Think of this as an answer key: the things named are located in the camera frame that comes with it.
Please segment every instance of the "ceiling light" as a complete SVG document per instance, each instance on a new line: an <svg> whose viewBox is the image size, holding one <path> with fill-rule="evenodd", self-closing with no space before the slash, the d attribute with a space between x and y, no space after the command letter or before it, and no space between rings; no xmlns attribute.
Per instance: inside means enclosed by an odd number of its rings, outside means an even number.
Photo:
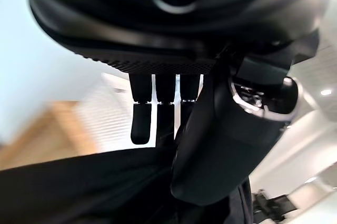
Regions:
<svg viewBox="0 0 337 224"><path fill-rule="evenodd" d="M326 89L326 90L321 91L321 95L323 95L323 96L327 96L327 95L330 95L330 94L332 94L332 90L330 90L330 89Z"/></svg>
<svg viewBox="0 0 337 224"><path fill-rule="evenodd" d="M305 183L311 183L316 180L316 177L309 178Z"/></svg>

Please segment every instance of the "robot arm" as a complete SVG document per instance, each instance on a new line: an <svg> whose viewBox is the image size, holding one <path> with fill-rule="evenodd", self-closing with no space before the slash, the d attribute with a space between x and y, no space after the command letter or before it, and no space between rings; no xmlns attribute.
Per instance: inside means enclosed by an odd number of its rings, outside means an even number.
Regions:
<svg viewBox="0 0 337 224"><path fill-rule="evenodd" d="M129 73L136 144L148 140L156 75L157 146L177 145L172 194L209 205L249 175L296 114L301 85L287 74L315 55L329 0L29 2L62 46ZM174 141L177 74L183 123Z"/></svg>

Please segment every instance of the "black cloth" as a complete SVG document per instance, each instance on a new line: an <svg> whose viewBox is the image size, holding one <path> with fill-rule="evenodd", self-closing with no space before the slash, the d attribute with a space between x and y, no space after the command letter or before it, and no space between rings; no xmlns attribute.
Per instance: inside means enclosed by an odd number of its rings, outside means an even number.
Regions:
<svg viewBox="0 0 337 224"><path fill-rule="evenodd" d="M1 171L0 223L253 223L248 181L207 207L174 199L174 155L174 148L132 149Z"/></svg>

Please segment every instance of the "light blue wall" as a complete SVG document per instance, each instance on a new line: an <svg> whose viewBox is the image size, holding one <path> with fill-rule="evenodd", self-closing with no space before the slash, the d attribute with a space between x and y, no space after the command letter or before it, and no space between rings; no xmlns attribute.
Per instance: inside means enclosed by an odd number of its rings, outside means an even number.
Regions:
<svg viewBox="0 0 337 224"><path fill-rule="evenodd" d="M27 0L0 0L0 141L49 100L79 100L102 72L122 73L62 48L37 26Z"/></svg>

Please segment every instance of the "wooden furniture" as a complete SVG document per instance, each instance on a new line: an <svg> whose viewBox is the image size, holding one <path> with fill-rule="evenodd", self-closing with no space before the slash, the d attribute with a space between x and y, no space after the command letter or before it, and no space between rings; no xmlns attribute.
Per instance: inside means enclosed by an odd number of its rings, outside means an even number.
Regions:
<svg viewBox="0 0 337 224"><path fill-rule="evenodd" d="M0 150L0 170L97 152L72 112L74 101L53 102L17 139Z"/></svg>

